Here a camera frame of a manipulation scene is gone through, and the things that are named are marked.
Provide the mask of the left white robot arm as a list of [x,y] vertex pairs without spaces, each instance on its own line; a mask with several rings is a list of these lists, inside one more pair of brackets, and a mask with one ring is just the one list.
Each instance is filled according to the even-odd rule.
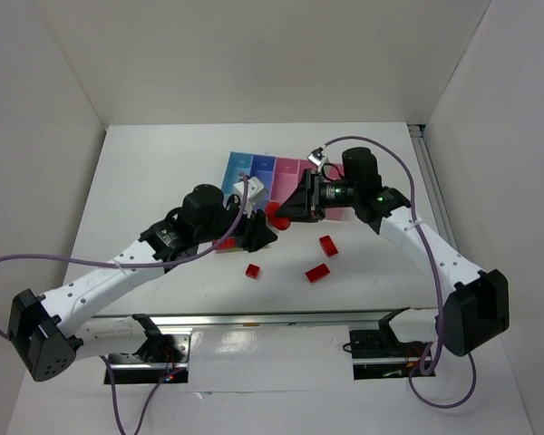
[[199,245],[228,239],[247,252],[277,240],[256,204],[267,194],[257,178],[240,181],[226,198],[212,185],[195,187],[180,207],[143,231],[115,258],[69,285],[35,295],[27,289],[11,307],[7,338],[32,378],[44,382],[76,360],[110,353],[173,367],[181,348],[147,314],[102,319],[99,312],[130,291],[199,258]]

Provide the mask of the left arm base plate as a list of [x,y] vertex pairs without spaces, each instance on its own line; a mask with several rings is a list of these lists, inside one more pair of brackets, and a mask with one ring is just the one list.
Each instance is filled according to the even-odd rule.
[[117,385],[152,385],[166,376],[166,384],[183,384],[189,380],[191,330],[167,328],[162,331],[170,341],[152,356],[134,353],[111,353],[107,359]]

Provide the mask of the red rounded lego brick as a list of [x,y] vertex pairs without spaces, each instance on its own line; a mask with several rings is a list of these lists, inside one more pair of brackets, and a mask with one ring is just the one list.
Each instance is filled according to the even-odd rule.
[[287,217],[278,217],[277,211],[280,204],[276,201],[269,201],[265,207],[265,215],[269,224],[277,230],[284,231],[290,228],[291,221]]

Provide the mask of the red long lego brick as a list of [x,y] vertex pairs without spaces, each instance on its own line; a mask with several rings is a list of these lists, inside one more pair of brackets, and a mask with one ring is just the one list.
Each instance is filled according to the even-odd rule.
[[217,254],[223,254],[239,251],[240,249],[241,247],[237,245],[234,238],[228,238],[221,245],[215,248],[214,252]]

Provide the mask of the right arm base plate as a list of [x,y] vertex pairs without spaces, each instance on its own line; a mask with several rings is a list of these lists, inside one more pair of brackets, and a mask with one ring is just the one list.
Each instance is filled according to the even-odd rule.
[[342,350],[352,358],[356,381],[407,378],[419,367],[426,344],[386,342],[377,330],[351,330]]

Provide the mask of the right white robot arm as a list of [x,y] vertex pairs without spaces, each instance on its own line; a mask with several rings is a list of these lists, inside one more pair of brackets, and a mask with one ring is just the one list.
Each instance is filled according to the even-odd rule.
[[510,326],[509,284],[462,256],[418,216],[398,189],[386,187],[376,156],[368,148],[342,154],[344,174],[328,179],[307,169],[294,192],[276,211],[293,222],[318,222],[330,208],[351,208],[376,235],[400,249],[433,280],[438,308],[401,308],[380,321],[383,336],[395,343],[440,343],[464,356]]

